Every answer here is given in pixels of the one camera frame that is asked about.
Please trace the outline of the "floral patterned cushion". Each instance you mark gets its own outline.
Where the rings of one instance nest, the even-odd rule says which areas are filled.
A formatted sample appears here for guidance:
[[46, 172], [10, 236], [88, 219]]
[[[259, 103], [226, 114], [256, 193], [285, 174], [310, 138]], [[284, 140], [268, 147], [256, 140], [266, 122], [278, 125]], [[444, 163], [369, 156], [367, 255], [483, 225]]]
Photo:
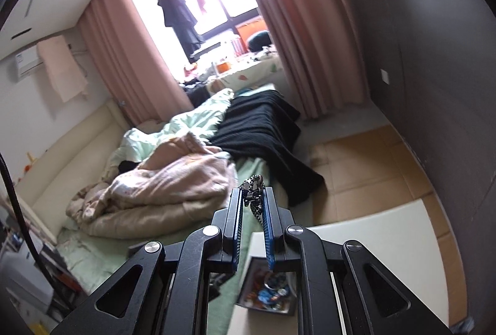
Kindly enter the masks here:
[[231, 64], [227, 72], [217, 77], [210, 77], [206, 82], [206, 88], [210, 93], [216, 93], [225, 88], [239, 92], [267, 80], [281, 70], [281, 60], [277, 53], [263, 55], [261, 60], [254, 60], [248, 55], [243, 55]]

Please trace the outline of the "green bed sheet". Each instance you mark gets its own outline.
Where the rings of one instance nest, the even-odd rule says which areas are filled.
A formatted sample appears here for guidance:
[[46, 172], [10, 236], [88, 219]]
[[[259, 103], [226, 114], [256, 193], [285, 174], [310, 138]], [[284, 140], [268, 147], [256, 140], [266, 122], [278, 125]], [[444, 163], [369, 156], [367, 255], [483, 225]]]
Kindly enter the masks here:
[[68, 202], [57, 249], [92, 293], [141, 240], [185, 239], [252, 175], [270, 181], [273, 155], [299, 112], [276, 90], [224, 89], [159, 127], [124, 134], [100, 179]]

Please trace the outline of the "black knitted blanket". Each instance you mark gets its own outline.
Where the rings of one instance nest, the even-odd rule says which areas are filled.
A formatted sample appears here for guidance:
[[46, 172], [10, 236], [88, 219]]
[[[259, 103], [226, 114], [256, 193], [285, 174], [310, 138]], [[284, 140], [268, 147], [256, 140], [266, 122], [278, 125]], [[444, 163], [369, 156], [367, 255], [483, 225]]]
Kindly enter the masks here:
[[236, 96], [209, 143], [240, 158], [261, 158], [295, 207], [324, 183], [322, 175], [293, 154], [300, 112], [276, 90]]

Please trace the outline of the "pink cloth on conditioner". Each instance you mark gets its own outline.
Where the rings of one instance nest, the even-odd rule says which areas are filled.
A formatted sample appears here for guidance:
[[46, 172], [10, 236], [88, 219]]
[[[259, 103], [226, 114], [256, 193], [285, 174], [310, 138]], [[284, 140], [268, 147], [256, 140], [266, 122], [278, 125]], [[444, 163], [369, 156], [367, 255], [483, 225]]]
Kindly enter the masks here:
[[88, 81], [78, 66], [63, 35], [39, 41], [36, 45], [52, 88], [63, 103], [87, 95]]

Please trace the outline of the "black hanging garment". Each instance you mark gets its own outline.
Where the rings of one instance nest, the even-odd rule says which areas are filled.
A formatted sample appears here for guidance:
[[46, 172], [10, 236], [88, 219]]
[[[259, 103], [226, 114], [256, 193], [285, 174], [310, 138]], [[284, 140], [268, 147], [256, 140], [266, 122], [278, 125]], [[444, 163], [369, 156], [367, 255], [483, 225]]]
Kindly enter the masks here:
[[195, 29], [197, 19], [186, 0], [157, 0], [157, 4], [162, 9], [165, 26], [174, 30], [186, 57], [194, 62], [193, 54], [201, 48], [204, 39]]

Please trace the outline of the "white wall socket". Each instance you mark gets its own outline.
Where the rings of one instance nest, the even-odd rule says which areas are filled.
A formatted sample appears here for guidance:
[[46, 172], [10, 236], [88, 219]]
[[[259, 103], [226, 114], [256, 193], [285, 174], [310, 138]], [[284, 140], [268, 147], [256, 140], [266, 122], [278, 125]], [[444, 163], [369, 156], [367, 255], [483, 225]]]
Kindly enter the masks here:
[[381, 72], [382, 81], [385, 84], [389, 85], [390, 84], [390, 80], [389, 80], [389, 74], [388, 74], [388, 72], [385, 71], [384, 69], [381, 69], [380, 72]]

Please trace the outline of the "cardboard floor sheets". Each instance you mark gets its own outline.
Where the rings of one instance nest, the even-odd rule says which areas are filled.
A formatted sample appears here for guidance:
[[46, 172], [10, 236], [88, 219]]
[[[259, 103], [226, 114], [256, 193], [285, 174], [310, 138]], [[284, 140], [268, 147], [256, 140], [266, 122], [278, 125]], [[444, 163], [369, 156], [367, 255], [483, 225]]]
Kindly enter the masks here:
[[468, 317], [467, 284], [457, 240], [434, 187], [396, 130], [385, 125], [309, 148], [325, 185], [313, 195], [313, 223], [363, 218], [420, 199], [445, 270], [449, 323]]

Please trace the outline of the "black jewelry box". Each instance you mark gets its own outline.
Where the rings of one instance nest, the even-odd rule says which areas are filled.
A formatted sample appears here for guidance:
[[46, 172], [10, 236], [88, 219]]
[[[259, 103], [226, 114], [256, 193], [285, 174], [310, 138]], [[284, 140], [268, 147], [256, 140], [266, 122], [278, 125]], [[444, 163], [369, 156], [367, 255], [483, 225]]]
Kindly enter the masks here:
[[237, 306], [248, 310], [293, 316], [297, 296], [293, 272], [277, 273], [268, 266], [262, 232], [250, 236]]

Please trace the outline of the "beige pink comforter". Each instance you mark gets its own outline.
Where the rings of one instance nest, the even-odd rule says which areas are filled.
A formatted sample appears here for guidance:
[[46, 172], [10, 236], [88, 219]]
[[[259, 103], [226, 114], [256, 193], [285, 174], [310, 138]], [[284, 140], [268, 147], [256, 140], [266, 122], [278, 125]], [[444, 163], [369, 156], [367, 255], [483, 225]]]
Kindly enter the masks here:
[[134, 169], [74, 195], [66, 215], [89, 236], [151, 239], [212, 218], [238, 183], [229, 154], [188, 132]]

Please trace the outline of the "white air conditioner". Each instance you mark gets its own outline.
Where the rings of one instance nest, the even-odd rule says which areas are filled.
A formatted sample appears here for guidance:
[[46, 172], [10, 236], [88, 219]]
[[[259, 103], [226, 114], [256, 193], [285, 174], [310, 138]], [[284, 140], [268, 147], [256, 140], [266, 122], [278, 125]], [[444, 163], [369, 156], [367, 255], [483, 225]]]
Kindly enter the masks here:
[[43, 65], [43, 60], [39, 57], [37, 46], [31, 46], [16, 54], [15, 62], [19, 81], [36, 72]]

